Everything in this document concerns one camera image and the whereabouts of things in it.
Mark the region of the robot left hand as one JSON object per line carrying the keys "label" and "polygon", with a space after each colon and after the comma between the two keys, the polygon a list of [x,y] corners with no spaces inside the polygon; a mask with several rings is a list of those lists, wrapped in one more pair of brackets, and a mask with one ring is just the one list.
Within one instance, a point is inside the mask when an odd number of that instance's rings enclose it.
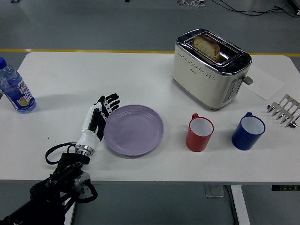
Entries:
{"label": "robot left hand", "polygon": [[82,126],[82,135],[75,145],[75,151],[79,154],[93,155],[96,145],[104,136],[106,120],[109,115],[119,107],[119,95],[113,93],[109,96],[101,96],[93,104],[86,115]]}

